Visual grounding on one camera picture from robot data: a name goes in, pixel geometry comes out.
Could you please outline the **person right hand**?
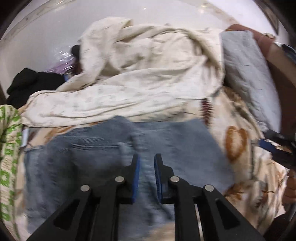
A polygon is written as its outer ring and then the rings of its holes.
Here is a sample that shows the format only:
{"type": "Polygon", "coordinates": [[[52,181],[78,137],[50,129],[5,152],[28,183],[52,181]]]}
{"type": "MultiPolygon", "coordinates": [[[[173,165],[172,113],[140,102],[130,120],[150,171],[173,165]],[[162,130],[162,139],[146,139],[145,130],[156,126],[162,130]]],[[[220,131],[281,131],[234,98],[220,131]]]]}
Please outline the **person right hand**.
{"type": "Polygon", "coordinates": [[[296,201],[296,178],[295,170],[290,169],[288,173],[287,185],[283,194],[282,202],[284,204],[295,203],[296,201]]]}

